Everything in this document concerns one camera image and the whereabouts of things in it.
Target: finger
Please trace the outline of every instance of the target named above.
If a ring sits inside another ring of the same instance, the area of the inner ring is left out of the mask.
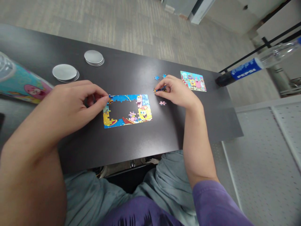
[[[165,78],[175,79],[176,77],[174,77],[173,75],[167,75]]]
[[[94,98],[93,95],[90,95],[87,97],[87,104],[89,107],[91,107],[94,104]]]
[[[168,93],[170,93],[171,89],[170,89],[169,86],[166,86],[166,91],[167,91]]]
[[[89,80],[82,80],[82,81],[76,81],[76,82],[72,82],[72,83],[66,83],[66,84],[63,84],[63,85],[65,87],[75,87],[75,86],[90,85],[90,84],[93,84],[93,83]]]
[[[104,96],[100,98],[95,104],[93,104],[91,107],[84,110],[85,114],[88,116],[90,120],[94,119],[95,116],[98,115],[104,109],[108,101],[109,101],[108,96]]]
[[[98,94],[94,94],[94,98],[95,98],[95,101],[98,101],[101,98],[101,96]]]
[[[155,93],[156,96],[160,96],[160,97],[163,97],[165,99],[170,99],[170,95],[172,95],[171,93],[167,93],[167,92],[164,92],[164,91],[158,91]]]
[[[172,81],[173,80],[170,78],[164,78],[156,85],[155,89],[161,89],[165,84],[170,86],[172,84]]]
[[[102,97],[109,96],[109,94],[107,94],[106,91],[104,91],[102,88],[100,88],[96,84],[81,85],[81,86],[75,87],[75,89],[76,89],[77,93],[79,93],[80,95],[82,95],[84,97],[87,97],[92,94],[98,94]]]

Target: thigh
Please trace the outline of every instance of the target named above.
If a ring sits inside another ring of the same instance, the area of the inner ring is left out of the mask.
[[[131,198],[106,179],[97,179],[94,172],[67,174],[64,180],[67,191],[65,225],[98,225],[108,212]]]
[[[198,225],[182,150],[162,155],[133,195],[150,197],[184,225]]]

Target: dark table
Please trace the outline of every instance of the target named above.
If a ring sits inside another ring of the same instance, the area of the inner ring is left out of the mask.
[[[100,67],[87,64],[84,59],[87,50],[101,52],[104,64]],[[153,116],[150,122],[104,129],[103,115],[99,114],[87,126],[64,138],[59,143],[64,173],[182,149],[185,111],[154,95],[156,75],[161,79],[163,74],[181,78],[180,71],[203,75],[207,92],[194,93],[205,108],[210,142],[243,136],[227,89],[214,82],[220,75],[216,72],[5,24],[0,24],[0,51],[53,85],[61,82],[52,75],[52,68],[70,64],[79,71],[80,80],[88,79],[111,95],[149,96]],[[167,105],[161,106],[162,100]],[[119,110],[124,112],[129,107],[125,102],[112,105],[117,115]],[[1,148],[34,107],[34,104],[1,96],[0,113],[5,114]]]

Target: cup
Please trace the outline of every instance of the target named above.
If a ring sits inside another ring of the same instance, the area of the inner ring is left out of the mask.
[[[0,52],[1,94],[38,104],[52,89],[47,81]]]

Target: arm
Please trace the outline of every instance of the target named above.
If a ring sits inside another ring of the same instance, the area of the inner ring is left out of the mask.
[[[0,225],[65,223],[66,189],[56,145],[107,101],[108,94],[90,81],[58,85],[24,120],[1,153]]]
[[[162,88],[164,84],[167,85],[167,92],[156,92],[156,95],[169,99],[186,109],[183,154],[191,187],[193,188],[202,180],[219,182],[201,101],[182,80],[174,76],[166,76],[155,89]]]

